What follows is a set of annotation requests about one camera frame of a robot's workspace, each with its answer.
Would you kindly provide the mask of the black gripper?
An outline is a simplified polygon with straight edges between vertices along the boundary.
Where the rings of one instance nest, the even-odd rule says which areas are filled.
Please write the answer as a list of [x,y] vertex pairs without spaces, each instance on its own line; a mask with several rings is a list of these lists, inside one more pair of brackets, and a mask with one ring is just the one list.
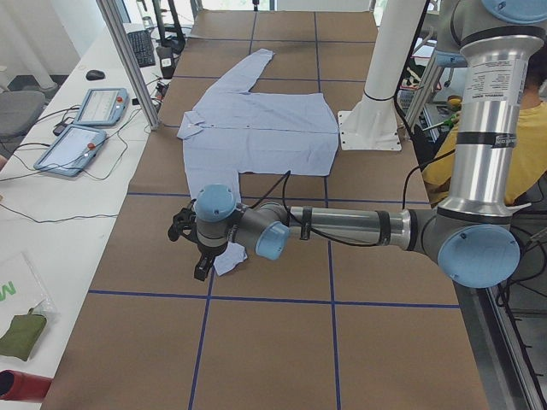
[[198,241],[197,248],[201,256],[194,268],[194,278],[205,281],[214,265],[215,258],[226,251],[226,243],[212,246]]

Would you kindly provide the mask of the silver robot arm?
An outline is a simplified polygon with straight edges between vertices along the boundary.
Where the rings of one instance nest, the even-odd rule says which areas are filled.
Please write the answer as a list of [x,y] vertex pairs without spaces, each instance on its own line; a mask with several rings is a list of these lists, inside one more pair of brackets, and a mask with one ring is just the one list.
[[445,1],[436,62],[467,70],[448,196],[432,210],[385,211],[239,203],[223,184],[205,186],[191,203],[191,239],[209,270],[230,243],[277,259],[289,236],[312,235],[350,246],[396,245],[436,262],[458,284],[487,288],[508,278],[521,254],[504,201],[516,127],[532,54],[544,44],[543,1]]

